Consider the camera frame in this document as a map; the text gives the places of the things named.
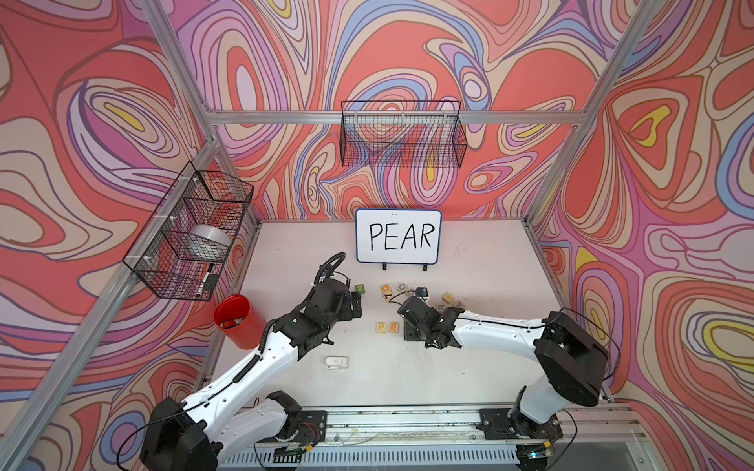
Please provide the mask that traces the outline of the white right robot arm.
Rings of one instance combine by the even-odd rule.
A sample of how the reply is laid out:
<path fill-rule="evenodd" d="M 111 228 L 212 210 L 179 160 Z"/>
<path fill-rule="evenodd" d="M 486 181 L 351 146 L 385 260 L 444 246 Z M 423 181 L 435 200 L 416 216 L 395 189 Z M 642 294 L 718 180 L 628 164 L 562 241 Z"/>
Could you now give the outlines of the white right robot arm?
<path fill-rule="evenodd" d="M 561 311 L 545 319 L 512 320 L 453 306 L 438 311 L 419 296 L 410 296 L 397 313 L 408 339 L 428 349 L 478 347 L 537 362 L 542 376 L 522 387 L 509 412 L 516 423 L 539 426 L 572 404 L 594 407 L 600 402 L 609 353 Z"/>

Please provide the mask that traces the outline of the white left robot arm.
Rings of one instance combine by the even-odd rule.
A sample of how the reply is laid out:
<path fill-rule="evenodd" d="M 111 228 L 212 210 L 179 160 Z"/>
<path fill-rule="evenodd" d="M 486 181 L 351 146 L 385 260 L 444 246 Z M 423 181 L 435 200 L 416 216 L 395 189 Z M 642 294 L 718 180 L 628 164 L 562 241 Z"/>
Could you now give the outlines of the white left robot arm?
<path fill-rule="evenodd" d="M 304 300 L 269 321 L 259 345 L 203 389 L 153 408 L 139 452 L 148 470 L 215 470 L 229 457 L 268 440 L 301 443 L 302 409 L 288 394 L 271 392 L 252 400 L 312 349 L 330 345 L 340 322 L 361 317 L 361 296 L 340 274 L 338 252 L 321 264 Z"/>

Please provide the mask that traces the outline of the whiteboard with PEAR text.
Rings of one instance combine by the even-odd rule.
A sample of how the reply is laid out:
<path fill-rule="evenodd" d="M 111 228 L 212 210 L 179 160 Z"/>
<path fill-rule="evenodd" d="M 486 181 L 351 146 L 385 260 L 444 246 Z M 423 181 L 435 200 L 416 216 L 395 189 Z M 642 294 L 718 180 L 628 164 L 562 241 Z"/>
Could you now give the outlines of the whiteboard with PEAR text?
<path fill-rule="evenodd" d="M 434 265 L 439 259 L 442 223 L 439 210 L 361 208 L 355 213 L 357 261 Z"/>

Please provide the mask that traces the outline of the white small device on table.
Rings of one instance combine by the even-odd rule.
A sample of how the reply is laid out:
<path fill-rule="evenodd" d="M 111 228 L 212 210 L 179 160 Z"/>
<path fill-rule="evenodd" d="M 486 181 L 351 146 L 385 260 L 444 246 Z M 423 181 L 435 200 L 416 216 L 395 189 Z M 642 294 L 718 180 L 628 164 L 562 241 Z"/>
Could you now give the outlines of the white small device on table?
<path fill-rule="evenodd" d="M 325 365 L 329 370 L 342 370 L 348 369 L 350 362 L 349 357 L 332 355 L 325 358 Z"/>

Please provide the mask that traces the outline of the red plastic cup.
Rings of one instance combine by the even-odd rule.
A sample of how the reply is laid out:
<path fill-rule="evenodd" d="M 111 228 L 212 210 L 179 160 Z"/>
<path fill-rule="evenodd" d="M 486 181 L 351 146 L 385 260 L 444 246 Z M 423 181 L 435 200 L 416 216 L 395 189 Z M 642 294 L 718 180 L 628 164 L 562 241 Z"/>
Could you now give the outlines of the red plastic cup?
<path fill-rule="evenodd" d="M 261 343 L 266 320 L 241 294 L 233 294 L 214 311 L 217 328 L 239 349 L 255 349 Z"/>

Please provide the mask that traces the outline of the white tape roll in basket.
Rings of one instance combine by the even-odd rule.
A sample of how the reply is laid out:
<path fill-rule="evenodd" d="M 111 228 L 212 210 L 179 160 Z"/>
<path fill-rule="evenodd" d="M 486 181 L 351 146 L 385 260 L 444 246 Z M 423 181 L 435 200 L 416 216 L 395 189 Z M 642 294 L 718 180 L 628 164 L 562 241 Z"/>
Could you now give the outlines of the white tape roll in basket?
<path fill-rule="evenodd" d="M 186 249 L 196 260 L 221 263 L 231 244 L 231 238 L 225 231 L 210 225 L 196 225 L 188 233 Z"/>

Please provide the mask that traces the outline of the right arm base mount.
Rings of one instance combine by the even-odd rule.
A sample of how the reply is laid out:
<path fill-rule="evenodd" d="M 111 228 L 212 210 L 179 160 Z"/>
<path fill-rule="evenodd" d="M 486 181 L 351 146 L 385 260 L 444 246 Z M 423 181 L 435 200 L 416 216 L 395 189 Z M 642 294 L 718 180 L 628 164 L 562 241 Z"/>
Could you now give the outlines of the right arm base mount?
<path fill-rule="evenodd" d="M 556 442 L 564 434 L 557 417 L 553 415 L 544 424 L 537 424 L 520 412 L 510 408 L 482 408 L 479 422 L 475 425 L 488 441 L 533 440 Z"/>

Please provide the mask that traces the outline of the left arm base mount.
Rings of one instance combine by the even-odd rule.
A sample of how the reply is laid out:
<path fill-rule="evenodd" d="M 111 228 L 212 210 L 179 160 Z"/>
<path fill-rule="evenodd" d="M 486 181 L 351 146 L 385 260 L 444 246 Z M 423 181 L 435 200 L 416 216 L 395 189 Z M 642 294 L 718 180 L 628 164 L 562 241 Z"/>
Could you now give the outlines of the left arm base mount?
<path fill-rule="evenodd" d="M 267 400 L 282 406 L 287 414 L 281 431 L 273 437 L 263 439 L 263 443 L 296 442 L 316 445 L 326 438 L 328 412 L 324 409 L 304 409 L 296 400 L 283 391 L 271 392 Z"/>

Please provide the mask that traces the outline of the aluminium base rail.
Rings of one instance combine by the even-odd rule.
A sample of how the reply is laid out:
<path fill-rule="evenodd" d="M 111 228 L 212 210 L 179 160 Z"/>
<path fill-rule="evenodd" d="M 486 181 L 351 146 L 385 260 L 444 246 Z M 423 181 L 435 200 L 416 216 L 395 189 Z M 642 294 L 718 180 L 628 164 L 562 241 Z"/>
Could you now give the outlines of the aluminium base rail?
<path fill-rule="evenodd" d="M 266 440 L 223 470 L 660 470 L 627 405 L 573 406 L 518 435 L 498 404 L 332 406 L 304 410 L 298 443 Z"/>

